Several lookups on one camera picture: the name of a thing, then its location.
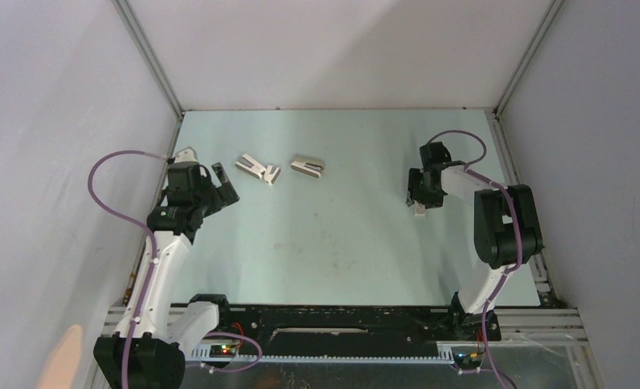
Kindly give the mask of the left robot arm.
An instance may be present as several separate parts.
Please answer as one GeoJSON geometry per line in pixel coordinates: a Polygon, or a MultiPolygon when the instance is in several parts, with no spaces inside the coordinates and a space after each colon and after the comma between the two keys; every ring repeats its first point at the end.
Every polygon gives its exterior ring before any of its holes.
{"type": "Polygon", "coordinates": [[[220,163],[210,168],[174,161],[167,186],[147,216],[147,246],[134,290],[111,336],[97,339],[93,355],[112,388],[178,388],[186,358],[203,337],[226,336],[233,317],[217,302],[195,301],[174,323],[169,310],[181,268],[205,218],[239,196],[220,163]]]}

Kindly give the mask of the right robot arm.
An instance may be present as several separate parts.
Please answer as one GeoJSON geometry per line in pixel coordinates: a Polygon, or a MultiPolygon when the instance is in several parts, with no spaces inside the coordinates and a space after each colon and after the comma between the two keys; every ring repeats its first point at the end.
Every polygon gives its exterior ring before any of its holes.
{"type": "Polygon", "coordinates": [[[441,142],[419,149],[421,166],[408,171],[406,204],[422,211],[457,198],[473,211],[473,274],[447,307],[437,329],[456,340],[486,337],[498,295],[511,276],[544,248],[534,195],[527,185],[506,185],[453,160],[441,142]]]}

